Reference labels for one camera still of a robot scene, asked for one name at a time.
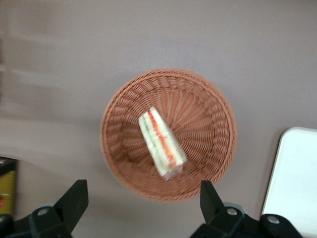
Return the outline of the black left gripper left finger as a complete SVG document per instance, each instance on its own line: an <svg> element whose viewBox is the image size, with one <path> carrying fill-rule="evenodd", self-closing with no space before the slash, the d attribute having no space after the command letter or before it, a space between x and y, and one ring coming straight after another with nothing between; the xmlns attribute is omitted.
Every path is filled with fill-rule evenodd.
<svg viewBox="0 0 317 238"><path fill-rule="evenodd" d="M88 203L87 181L79 179L55 205L40 207L29 215L31 237L71 238Z"/></svg>

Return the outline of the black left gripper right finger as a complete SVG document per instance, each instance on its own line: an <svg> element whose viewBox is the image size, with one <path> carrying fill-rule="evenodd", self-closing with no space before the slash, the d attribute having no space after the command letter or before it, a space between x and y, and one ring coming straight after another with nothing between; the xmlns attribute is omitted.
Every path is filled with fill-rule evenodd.
<svg viewBox="0 0 317 238"><path fill-rule="evenodd" d="M240 231L244 214L225 206L210 181L201 181L200 208L205 223L191 235L193 238L244 238Z"/></svg>

